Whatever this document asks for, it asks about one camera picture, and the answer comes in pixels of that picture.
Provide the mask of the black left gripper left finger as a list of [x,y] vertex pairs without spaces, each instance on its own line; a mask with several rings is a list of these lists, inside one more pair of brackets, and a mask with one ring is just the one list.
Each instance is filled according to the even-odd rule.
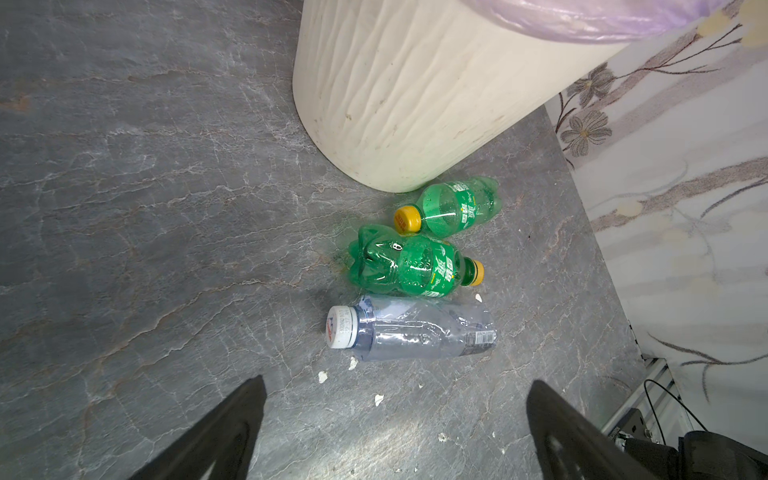
[[245,479],[264,418],[262,376],[242,383],[134,479]]

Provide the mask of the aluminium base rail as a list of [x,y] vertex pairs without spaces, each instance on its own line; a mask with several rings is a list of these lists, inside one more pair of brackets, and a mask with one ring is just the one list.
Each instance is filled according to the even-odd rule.
[[666,360],[653,359],[646,365],[645,379],[600,430],[606,435],[615,433],[619,421],[635,408],[643,420],[637,435],[646,435],[654,443],[676,448],[678,439],[695,427],[681,401],[682,395]]

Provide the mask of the green bottle yellow cap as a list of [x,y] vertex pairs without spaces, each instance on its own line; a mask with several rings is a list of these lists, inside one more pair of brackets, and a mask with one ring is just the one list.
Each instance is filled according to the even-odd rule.
[[422,234],[401,235],[376,224],[363,225],[350,242],[349,278],[376,294],[443,298],[459,287],[484,281],[481,262],[455,246]]

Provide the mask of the pink bin liner bag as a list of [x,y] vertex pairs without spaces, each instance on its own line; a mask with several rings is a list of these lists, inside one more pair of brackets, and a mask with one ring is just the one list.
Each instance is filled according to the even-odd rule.
[[487,0],[468,5],[492,22],[541,40],[627,43],[685,27],[724,7],[721,0]]

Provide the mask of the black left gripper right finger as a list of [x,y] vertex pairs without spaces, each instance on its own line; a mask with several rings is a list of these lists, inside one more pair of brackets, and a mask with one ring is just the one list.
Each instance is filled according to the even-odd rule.
[[542,380],[526,398],[526,415],[544,479],[652,479]]

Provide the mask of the clear crushed water bottle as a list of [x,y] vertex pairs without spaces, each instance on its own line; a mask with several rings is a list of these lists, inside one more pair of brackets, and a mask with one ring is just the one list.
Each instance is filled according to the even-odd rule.
[[370,294],[354,305],[331,307],[325,330],[330,348],[363,362],[480,354],[498,339],[480,304]]

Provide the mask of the cream plastic waste bin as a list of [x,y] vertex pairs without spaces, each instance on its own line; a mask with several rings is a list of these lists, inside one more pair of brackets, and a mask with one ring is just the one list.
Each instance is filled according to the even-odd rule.
[[363,185],[403,193],[618,51],[525,36],[463,1],[307,1],[293,98],[333,165]]

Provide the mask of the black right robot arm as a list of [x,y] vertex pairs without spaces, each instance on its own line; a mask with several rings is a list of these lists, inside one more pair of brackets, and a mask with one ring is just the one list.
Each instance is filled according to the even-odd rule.
[[655,479],[767,478],[766,454],[713,432],[688,432],[676,448],[627,438],[623,450]]

